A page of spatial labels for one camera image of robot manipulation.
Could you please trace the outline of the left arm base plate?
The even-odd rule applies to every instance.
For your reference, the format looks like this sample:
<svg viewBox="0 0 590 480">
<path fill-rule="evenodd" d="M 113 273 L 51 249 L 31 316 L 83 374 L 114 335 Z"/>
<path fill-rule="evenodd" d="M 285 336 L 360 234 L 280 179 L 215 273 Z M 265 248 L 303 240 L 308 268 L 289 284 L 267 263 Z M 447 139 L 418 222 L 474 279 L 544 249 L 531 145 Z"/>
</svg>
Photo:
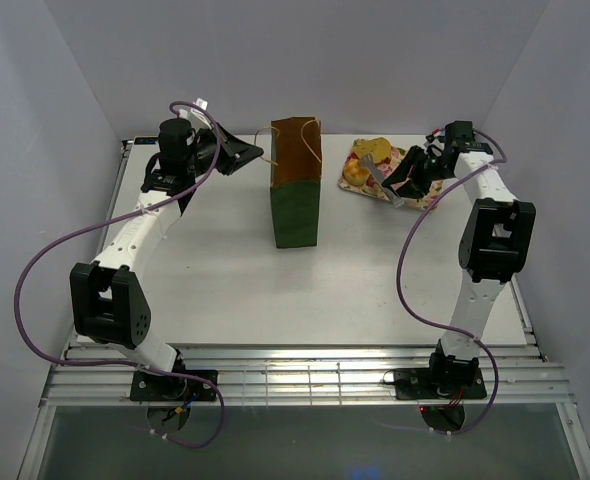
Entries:
<svg viewBox="0 0 590 480">
<path fill-rule="evenodd" d="M 134 402 L 180 402 L 194 398 L 211 402 L 216 394 L 202 381 L 172 376 L 155 375 L 143 371 L 133 374 L 129 399 Z"/>
</svg>

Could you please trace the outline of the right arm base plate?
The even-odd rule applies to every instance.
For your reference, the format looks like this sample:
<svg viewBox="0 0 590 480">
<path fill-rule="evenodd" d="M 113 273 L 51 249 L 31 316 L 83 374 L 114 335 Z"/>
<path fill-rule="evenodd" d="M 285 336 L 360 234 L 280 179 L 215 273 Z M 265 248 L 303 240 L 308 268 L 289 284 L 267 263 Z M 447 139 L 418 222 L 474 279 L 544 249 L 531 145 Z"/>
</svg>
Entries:
<svg viewBox="0 0 590 480">
<path fill-rule="evenodd" d="M 384 373 L 381 383 L 393 387 L 397 400 L 483 400 L 487 391 L 480 373 L 470 386 L 437 383 L 428 368 L 396 368 Z"/>
</svg>

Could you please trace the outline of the round scored bun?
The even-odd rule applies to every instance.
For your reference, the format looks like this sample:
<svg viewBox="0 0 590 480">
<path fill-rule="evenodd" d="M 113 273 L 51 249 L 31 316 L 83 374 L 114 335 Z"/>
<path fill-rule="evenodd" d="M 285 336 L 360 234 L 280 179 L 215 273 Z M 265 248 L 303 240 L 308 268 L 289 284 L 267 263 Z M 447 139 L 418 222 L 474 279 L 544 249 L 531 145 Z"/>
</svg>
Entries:
<svg viewBox="0 0 590 480">
<path fill-rule="evenodd" d="M 348 184 L 362 187 L 367 183 L 370 172 L 359 164 L 358 159 L 351 158 L 344 164 L 342 176 Z"/>
</svg>

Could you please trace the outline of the green paper bag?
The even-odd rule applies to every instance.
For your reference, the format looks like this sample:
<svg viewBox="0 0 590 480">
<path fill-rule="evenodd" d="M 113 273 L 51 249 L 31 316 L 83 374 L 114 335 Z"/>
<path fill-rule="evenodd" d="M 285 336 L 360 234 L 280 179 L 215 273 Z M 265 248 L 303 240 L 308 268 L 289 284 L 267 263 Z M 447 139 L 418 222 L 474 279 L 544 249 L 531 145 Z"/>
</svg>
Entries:
<svg viewBox="0 0 590 480">
<path fill-rule="evenodd" d="M 316 117 L 273 120 L 270 211 L 278 249 L 314 247 L 318 242 L 322 178 L 321 122 Z"/>
</svg>

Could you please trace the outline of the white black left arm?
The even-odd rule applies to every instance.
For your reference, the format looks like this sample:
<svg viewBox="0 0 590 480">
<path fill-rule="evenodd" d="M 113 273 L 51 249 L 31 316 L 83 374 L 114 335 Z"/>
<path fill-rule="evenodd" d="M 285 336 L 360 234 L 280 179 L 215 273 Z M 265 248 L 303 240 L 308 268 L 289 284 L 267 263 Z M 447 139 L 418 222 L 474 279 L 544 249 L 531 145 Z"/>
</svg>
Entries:
<svg viewBox="0 0 590 480">
<path fill-rule="evenodd" d="M 151 309 L 140 282 L 146 263 L 183 215 L 192 198 L 189 189 L 197 179 L 209 168 L 231 175 L 263 153 L 225 129 L 213 131 L 198 120 L 162 122 L 157 151 L 144 170 L 135 217 L 122 225 L 92 262 L 72 268 L 76 332 L 155 370 L 136 379 L 137 399 L 175 400 L 191 384 L 179 351 L 151 330 Z"/>
</svg>

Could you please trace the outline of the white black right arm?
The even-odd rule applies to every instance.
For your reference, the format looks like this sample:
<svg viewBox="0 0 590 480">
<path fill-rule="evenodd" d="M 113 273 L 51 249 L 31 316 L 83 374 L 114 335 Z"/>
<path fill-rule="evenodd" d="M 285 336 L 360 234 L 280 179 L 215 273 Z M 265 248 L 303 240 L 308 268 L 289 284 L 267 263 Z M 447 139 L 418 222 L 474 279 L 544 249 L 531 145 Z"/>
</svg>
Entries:
<svg viewBox="0 0 590 480">
<path fill-rule="evenodd" d="M 448 325 L 424 368 L 396 369 L 392 386 L 400 400 L 483 399 L 481 338 L 492 307 L 526 263 L 536 218 L 533 203 L 520 201 L 496 167 L 506 158 L 495 141 L 469 121 L 454 121 L 408 150 L 380 183 L 393 200 L 420 200 L 438 180 L 463 186 L 472 207 L 459 247 L 460 293 Z"/>
</svg>

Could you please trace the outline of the metal tongs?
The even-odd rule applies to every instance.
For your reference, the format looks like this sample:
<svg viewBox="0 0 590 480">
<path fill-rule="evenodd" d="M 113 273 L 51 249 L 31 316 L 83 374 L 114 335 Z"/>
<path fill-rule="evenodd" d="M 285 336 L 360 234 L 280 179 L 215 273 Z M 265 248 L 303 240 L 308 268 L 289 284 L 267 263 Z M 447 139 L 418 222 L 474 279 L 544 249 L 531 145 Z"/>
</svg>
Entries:
<svg viewBox="0 0 590 480">
<path fill-rule="evenodd" d="M 386 201 L 394 208 L 400 208 L 405 205 L 405 200 L 399 196 L 390 186 L 385 186 L 386 176 L 377 168 L 374 157 L 371 153 L 362 156 L 358 160 L 358 166 L 366 169 L 369 177 L 372 179 L 372 185 L 368 186 L 367 182 L 360 188 L 362 194 L 375 199 Z"/>
</svg>

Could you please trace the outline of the sliced brown bread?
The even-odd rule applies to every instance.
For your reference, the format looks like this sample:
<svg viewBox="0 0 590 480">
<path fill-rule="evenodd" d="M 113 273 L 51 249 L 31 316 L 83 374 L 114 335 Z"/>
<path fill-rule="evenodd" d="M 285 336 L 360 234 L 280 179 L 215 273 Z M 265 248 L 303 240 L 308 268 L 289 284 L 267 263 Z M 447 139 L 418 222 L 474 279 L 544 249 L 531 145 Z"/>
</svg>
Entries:
<svg viewBox="0 0 590 480">
<path fill-rule="evenodd" d="M 389 163 L 391 161 L 391 149 L 390 142 L 383 137 L 370 140 L 356 139 L 351 147 L 351 157 L 361 159 L 365 155 L 370 154 L 376 165 Z"/>
</svg>

